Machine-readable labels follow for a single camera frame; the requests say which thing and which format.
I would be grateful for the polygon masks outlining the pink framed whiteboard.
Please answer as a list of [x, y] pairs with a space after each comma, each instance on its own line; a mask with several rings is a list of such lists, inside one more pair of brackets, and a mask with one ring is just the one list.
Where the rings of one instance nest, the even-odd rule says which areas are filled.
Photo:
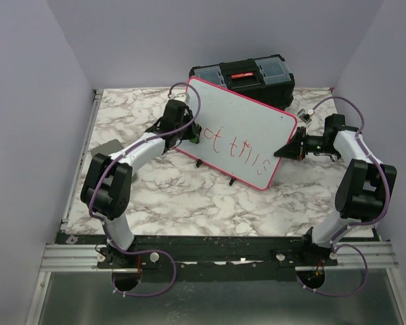
[[178, 151], [266, 190], [280, 163], [273, 154], [290, 141], [297, 118], [196, 77], [188, 83], [189, 107], [202, 131], [199, 144], [183, 141]]

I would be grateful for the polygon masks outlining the green bone-shaped eraser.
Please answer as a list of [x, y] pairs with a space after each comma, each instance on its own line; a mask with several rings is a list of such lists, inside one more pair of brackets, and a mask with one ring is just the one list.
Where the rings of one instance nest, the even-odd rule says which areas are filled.
[[191, 126], [191, 137], [189, 141], [193, 144], [199, 144], [200, 143], [200, 133], [201, 133], [201, 126], [199, 126], [197, 123]]

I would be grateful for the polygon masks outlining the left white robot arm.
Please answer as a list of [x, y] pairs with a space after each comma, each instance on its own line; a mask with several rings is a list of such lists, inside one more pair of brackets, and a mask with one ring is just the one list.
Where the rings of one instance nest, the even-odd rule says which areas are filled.
[[136, 142], [112, 154], [98, 153], [92, 157], [80, 199], [87, 205], [90, 216], [101, 221], [119, 266], [130, 267], [137, 257], [131, 246], [134, 234], [125, 213], [133, 176], [182, 141], [199, 143], [202, 128], [195, 119], [188, 96], [181, 93], [168, 100], [163, 115]]

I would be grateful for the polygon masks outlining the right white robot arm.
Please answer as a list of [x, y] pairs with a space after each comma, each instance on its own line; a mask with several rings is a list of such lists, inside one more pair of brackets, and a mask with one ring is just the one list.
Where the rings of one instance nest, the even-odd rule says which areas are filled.
[[325, 118], [322, 135], [308, 135], [305, 127], [297, 128], [294, 137], [273, 155], [302, 160], [309, 153], [341, 158], [346, 172], [336, 191], [333, 213], [302, 236], [297, 251], [305, 265], [328, 256], [352, 228], [383, 218], [397, 178], [397, 169], [378, 160], [363, 143], [360, 130], [347, 126], [342, 114]]

